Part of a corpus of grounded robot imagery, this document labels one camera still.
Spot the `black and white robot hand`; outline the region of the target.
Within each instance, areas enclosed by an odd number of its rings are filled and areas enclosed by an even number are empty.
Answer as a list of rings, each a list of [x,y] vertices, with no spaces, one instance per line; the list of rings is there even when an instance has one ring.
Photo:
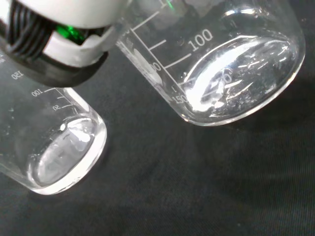
[[[122,33],[128,0],[3,0],[0,49],[26,75],[72,88],[105,63]]]

